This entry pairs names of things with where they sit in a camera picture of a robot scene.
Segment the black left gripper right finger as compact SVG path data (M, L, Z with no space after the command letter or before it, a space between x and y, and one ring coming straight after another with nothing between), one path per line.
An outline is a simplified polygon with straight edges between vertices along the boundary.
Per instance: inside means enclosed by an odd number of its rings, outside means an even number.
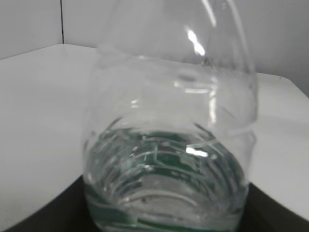
M309 232L309 221L273 200L254 184L250 184L238 231Z

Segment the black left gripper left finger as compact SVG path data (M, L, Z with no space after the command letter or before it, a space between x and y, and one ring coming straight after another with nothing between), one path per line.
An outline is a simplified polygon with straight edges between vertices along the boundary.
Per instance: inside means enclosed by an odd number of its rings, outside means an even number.
M25 220L7 229L7 232L95 232L84 195L80 176L74 183L46 206Z

